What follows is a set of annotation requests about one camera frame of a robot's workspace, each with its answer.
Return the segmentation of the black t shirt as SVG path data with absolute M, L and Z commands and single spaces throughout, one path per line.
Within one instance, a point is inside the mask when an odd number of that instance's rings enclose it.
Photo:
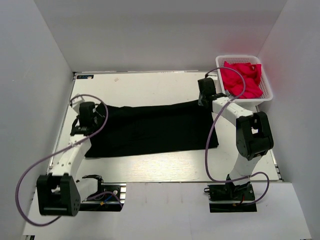
M 197 100 L 159 106 L 105 106 L 103 130 L 90 139 L 86 158 L 114 158 L 203 150 L 212 112 Z

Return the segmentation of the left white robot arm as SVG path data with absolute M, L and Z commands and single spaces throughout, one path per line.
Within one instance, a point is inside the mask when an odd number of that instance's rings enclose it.
M 95 133 L 104 121 L 92 101 L 81 101 L 76 108 L 69 149 L 63 151 L 48 174 L 40 175 L 36 181 L 39 213 L 43 216 L 76 216 L 87 197 L 99 200 L 106 193 L 106 187 L 99 183 L 102 179 L 99 175 L 76 179 L 80 164 L 92 146 L 87 137 Z

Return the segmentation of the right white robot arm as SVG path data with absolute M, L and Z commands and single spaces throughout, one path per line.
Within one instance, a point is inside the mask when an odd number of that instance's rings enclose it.
M 207 173 L 209 173 L 209 143 L 219 117 L 223 117 L 235 126 L 235 145 L 238 157 L 234 167 L 227 175 L 226 180 L 215 180 L 213 177 L 210 179 L 215 183 L 228 184 L 225 187 L 226 195 L 236 200 L 243 195 L 243 186 L 249 183 L 250 178 L 255 175 L 253 171 L 257 163 L 274 147 L 268 116 L 263 111 L 247 110 L 233 102 L 225 94 L 217 93 L 212 78 L 206 77 L 197 82 L 199 105 L 216 114 L 205 146 L 205 170 Z

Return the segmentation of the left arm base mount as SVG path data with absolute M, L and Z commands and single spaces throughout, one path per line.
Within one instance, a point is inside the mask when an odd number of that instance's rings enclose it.
M 125 203 L 126 184 L 107 183 L 101 175 L 85 175 L 75 181 L 81 212 L 120 212 Z

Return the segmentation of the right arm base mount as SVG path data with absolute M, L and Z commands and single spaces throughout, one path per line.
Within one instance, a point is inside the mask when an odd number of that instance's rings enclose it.
M 254 213 L 257 212 L 252 184 L 241 186 L 233 183 L 211 184 L 203 189 L 208 194 L 210 213 Z

